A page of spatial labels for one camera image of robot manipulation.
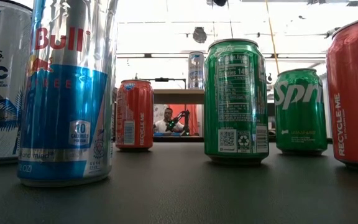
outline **sprite logo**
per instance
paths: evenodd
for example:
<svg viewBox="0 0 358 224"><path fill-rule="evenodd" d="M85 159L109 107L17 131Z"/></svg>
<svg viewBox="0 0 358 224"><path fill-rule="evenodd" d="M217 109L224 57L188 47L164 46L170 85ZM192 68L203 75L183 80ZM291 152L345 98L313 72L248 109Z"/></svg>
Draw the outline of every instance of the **sprite logo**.
<svg viewBox="0 0 358 224"><path fill-rule="evenodd" d="M284 94L282 90L282 86L287 88L287 93ZM276 96L274 98L275 105L279 106L283 104L283 110L287 110L290 103L296 103L298 101L301 101L302 103L308 103L310 102L311 95L313 94L313 91L317 91L317 97L316 102L321 102L322 96L323 96L323 88L319 84L309 84L307 88L303 85L290 85L288 86L287 81L282 81L276 84L275 86L275 92Z"/></svg>

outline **person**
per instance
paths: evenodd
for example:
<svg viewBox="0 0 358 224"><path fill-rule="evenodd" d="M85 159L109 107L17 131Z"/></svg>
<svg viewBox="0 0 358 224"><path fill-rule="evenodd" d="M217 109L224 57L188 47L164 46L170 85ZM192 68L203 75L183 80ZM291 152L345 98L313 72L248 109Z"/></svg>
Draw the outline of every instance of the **person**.
<svg viewBox="0 0 358 224"><path fill-rule="evenodd" d="M155 133L170 133L171 131L167 130L167 124L172 120L172 112L171 108L166 108L164 111L164 119L157 121L154 124L154 132ZM173 127L173 132L182 132L184 125L180 122L177 122L175 127Z"/></svg>

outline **green can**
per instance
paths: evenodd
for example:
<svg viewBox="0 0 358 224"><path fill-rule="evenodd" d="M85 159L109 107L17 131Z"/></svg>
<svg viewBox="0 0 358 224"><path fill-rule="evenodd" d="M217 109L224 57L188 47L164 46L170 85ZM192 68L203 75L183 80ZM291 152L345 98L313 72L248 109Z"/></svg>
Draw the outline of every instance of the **green can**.
<svg viewBox="0 0 358 224"><path fill-rule="evenodd" d="M287 154L312 155L327 149L323 84L315 69L278 74L274 102L277 148Z"/></svg>
<svg viewBox="0 0 358 224"><path fill-rule="evenodd" d="M205 61L204 151L212 161L260 164L269 155L265 60L256 42L226 39Z"/></svg>

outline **red soda can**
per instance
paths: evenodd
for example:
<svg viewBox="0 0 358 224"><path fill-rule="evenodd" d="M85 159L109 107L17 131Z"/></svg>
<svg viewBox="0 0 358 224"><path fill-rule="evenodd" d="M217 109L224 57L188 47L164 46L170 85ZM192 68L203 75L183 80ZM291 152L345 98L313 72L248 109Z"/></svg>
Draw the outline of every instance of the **red soda can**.
<svg viewBox="0 0 358 224"><path fill-rule="evenodd" d="M147 151L153 146L153 88L150 82L121 82L117 92L116 146L122 151Z"/></svg>
<svg viewBox="0 0 358 224"><path fill-rule="evenodd" d="M335 158L358 169L358 21L334 33L327 77Z"/></svg>

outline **dark table surface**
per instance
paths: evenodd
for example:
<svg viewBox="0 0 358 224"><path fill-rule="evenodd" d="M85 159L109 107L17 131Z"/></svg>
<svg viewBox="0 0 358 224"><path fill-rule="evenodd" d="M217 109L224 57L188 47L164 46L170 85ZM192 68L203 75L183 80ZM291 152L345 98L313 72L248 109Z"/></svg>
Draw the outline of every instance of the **dark table surface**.
<svg viewBox="0 0 358 224"><path fill-rule="evenodd" d="M0 223L358 223L358 172L333 158L283 156L260 167L212 164L202 143L115 152L108 179L25 187L0 166Z"/></svg>

